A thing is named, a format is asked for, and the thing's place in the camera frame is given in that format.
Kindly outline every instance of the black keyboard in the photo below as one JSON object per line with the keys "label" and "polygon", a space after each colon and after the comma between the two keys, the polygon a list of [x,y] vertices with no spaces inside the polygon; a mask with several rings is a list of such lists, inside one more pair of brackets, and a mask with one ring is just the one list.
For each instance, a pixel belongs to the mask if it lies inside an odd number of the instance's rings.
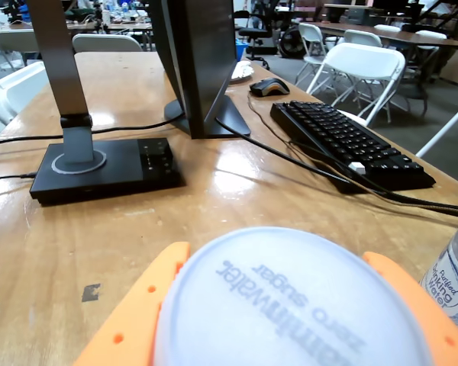
{"label": "black keyboard", "polygon": [[[400,191],[429,188],[436,183],[422,166],[330,105],[301,101],[275,103],[270,114],[290,139],[300,143],[302,151],[309,156],[323,160],[321,154],[312,150],[317,149],[346,166],[351,164],[355,172],[360,172],[361,176],[380,187]],[[325,163],[366,187],[376,188],[333,159],[325,159]],[[316,165],[332,172],[324,164]],[[343,193],[360,191],[348,183],[335,179],[331,179],[331,182]]]}

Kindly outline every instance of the blue bin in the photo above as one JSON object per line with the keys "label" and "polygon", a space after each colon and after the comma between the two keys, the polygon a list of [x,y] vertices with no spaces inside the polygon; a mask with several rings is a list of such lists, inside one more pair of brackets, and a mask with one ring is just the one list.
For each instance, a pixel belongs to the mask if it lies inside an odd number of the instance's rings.
{"label": "blue bin", "polygon": [[236,57],[238,62],[241,61],[241,57],[243,56],[246,47],[248,47],[247,43],[241,42],[240,40],[236,40]]}

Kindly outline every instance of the black mouse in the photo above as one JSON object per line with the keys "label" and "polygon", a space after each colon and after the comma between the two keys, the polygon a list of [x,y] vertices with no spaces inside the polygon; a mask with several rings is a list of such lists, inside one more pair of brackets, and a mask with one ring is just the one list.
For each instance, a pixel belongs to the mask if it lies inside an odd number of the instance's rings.
{"label": "black mouse", "polygon": [[280,79],[268,78],[250,85],[251,94],[257,97],[268,97],[270,95],[287,95],[289,87]]}

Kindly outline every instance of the monitor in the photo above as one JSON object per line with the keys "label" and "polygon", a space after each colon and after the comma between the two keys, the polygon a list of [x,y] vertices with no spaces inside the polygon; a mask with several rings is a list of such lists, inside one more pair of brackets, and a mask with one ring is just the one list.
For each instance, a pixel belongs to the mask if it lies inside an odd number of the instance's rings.
{"label": "monitor", "polygon": [[225,95],[237,63],[232,0],[151,0],[150,11],[156,51],[176,95],[165,118],[184,111],[175,125],[193,139],[233,136],[215,118],[249,135]]}

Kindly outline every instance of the desk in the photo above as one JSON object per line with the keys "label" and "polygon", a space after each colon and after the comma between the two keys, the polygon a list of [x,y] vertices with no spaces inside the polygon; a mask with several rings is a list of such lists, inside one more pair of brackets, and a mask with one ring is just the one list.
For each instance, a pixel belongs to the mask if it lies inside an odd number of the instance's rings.
{"label": "desk", "polygon": [[[79,53],[76,59],[94,128],[159,122],[175,97],[156,53]],[[285,151],[247,105],[249,84],[273,75],[253,67],[253,80],[227,93],[252,137]],[[281,134],[269,116],[273,102],[316,100],[289,87],[290,95],[254,102]],[[61,129],[46,87],[0,138],[49,133]],[[29,181],[0,181],[0,366],[71,365],[171,242],[190,241],[194,252],[231,230],[286,226],[317,233],[358,255],[382,253],[419,279],[458,227],[455,217],[392,207],[368,194],[343,196],[326,178],[243,140],[190,140],[174,127],[96,138],[151,136],[169,139],[185,187],[41,207],[29,196]],[[1,145],[0,175],[35,171],[48,143]],[[458,182],[421,164],[436,187],[406,193],[458,204]],[[98,300],[82,302],[85,286],[92,284],[101,284]]]}
{"label": "desk", "polygon": [[343,23],[321,23],[321,22],[308,22],[319,27],[323,33],[332,34],[334,36],[343,36],[347,30],[355,30],[362,32],[369,32],[376,34],[383,40],[394,41],[395,43],[403,43],[412,46],[435,46],[442,48],[454,48],[458,50],[457,40],[438,40],[427,36],[421,36],[416,33],[410,32],[391,32],[388,30],[378,30],[374,27],[366,25],[343,24]]}
{"label": "desk", "polygon": [[[6,24],[0,26],[0,31],[7,30],[7,29],[31,29],[32,26],[24,23],[20,24]],[[153,50],[152,46],[152,37],[151,32],[153,31],[153,27],[151,23],[122,23],[122,24],[114,24],[112,23],[109,27],[109,30],[112,32],[119,32],[123,30],[129,30],[133,32],[142,32],[143,33],[143,43],[144,48],[147,50],[147,44],[150,46],[150,50]],[[93,23],[87,24],[68,24],[68,29],[70,31],[78,31],[78,32],[93,32],[95,31],[95,25]]]}

